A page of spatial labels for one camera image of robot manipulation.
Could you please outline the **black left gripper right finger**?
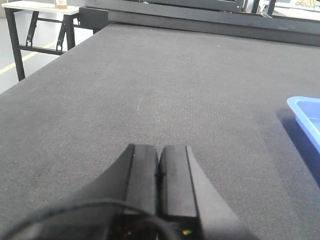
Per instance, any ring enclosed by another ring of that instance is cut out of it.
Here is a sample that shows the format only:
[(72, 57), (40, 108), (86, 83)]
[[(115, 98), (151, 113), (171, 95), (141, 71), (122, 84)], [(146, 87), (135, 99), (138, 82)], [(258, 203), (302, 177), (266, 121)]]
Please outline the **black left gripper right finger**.
[(192, 148), (167, 145), (159, 162), (160, 214), (183, 240), (256, 240), (220, 196)]

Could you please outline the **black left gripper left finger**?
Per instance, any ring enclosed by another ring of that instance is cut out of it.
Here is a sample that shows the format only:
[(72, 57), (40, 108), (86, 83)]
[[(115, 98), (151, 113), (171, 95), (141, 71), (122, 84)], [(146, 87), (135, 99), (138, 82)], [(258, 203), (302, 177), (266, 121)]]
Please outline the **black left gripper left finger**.
[(39, 209), (4, 240), (118, 240), (126, 228), (157, 213), (157, 150), (129, 144), (97, 178)]

